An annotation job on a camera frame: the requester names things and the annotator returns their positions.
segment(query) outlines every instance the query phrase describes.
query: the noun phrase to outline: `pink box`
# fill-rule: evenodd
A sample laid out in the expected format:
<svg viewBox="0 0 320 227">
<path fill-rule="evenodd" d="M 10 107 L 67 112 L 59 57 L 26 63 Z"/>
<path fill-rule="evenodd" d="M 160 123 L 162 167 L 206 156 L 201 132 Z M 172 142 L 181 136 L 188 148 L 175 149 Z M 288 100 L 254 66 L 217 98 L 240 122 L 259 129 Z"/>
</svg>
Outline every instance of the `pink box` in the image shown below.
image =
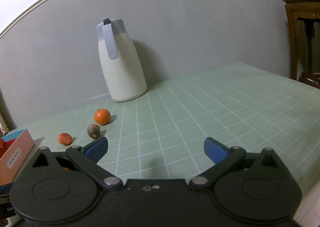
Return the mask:
<svg viewBox="0 0 320 227">
<path fill-rule="evenodd" d="M 2 139 L 8 143 L 16 140 L 0 158 L 0 185 L 12 182 L 19 167 L 35 144 L 27 128 L 9 133 Z"/>
</svg>

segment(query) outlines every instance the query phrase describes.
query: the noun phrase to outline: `white label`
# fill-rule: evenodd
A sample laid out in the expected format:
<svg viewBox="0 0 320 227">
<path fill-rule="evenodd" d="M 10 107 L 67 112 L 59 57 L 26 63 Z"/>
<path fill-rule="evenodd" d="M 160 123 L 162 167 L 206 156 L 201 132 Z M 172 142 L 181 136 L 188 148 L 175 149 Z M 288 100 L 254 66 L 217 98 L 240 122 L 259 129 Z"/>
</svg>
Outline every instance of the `white label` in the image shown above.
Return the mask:
<svg viewBox="0 0 320 227">
<path fill-rule="evenodd" d="M 17 150 L 13 153 L 11 158 L 8 160 L 8 163 L 7 163 L 8 168 L 12 168 L 12 166 L 14 165 L 14 163 L 16 162 L 20 154 L 21 154 L 21 149 L 17 148 Z"/>
</svg>

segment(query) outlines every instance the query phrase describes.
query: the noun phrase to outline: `thermos lid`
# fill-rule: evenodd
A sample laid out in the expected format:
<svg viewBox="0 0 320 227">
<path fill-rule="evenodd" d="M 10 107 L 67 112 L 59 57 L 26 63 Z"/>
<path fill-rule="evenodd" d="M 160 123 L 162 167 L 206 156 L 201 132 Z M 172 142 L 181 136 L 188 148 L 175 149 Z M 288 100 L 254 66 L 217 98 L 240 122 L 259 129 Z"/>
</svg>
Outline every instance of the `thermos lid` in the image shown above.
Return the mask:
<svg viewBox="0 0 320 227">
<path fill-rule="evenodd" d="M 113 32 L 113 36 L 121 34 L 121 33 L 127 33 L 125 27 L 124 27 L 124 23 L 123 20 L 121 19 L 103 19 L 102 23 L 99 23 L 97 25 L 97 35 L 98 35 L 98 41 L 103 40 L 103 32 L 102 32 L 102 27 L 104 25 L 107 24 L 108 20 L 111 22 L 111 27 L 112 27 L 112 32 Z"/>
</svg>

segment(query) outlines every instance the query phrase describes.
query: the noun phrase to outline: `brown kiwi fruit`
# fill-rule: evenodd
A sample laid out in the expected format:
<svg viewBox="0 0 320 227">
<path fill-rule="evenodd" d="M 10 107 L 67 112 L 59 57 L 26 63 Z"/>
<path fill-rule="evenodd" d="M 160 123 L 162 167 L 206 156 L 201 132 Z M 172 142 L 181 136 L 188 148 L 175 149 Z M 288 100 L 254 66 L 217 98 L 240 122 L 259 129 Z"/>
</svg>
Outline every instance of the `brown kiwi fruit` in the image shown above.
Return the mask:
<svg viewBox="0 0 320 227">
<path fill-rule="evenodd" d="M 87 133 L 90 138 L 97 139 L 100 136 L 100 126 L 96 124 L 91 124 L 87 128 Z"/>
</svg>

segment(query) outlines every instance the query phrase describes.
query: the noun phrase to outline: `white thermos jug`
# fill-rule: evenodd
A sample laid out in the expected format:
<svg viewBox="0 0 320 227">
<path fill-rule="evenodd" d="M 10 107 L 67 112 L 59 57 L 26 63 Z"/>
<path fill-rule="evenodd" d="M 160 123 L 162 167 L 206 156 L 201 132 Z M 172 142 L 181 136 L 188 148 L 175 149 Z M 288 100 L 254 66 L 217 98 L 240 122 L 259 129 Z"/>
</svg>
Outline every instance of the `white thermos jug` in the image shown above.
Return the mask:
<svg viewBox="0 0 320 227">
<path fill-rule="evenodd" d="M 125 102 L 147 90 L 137 51 L 123 20 L 106 18 L 97 25 L 101 68 L 110 95 L 116 102 Z"/>
</svg>

